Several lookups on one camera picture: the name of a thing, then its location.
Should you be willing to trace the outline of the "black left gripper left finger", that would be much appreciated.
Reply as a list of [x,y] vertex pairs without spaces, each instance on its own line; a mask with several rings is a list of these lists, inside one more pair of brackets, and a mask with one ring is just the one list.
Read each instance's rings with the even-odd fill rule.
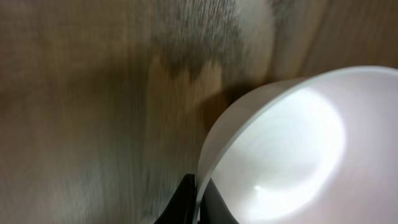
[[155,224],[192,224],[196,200],[195,175],[186,174]]

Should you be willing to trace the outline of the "pale pink bowl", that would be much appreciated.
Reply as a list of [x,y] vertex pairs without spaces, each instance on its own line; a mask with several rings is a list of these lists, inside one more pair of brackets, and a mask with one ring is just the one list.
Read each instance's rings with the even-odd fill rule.
[[238,223],[396,223],[397,70],[341,68],[246,93],[205,139],[196,210],[210,179]]

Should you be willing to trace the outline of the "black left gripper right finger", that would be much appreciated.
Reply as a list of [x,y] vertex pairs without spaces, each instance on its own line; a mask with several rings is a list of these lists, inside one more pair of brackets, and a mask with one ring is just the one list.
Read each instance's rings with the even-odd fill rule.
[[238,224],[210,179],[200,205],[200,224]]

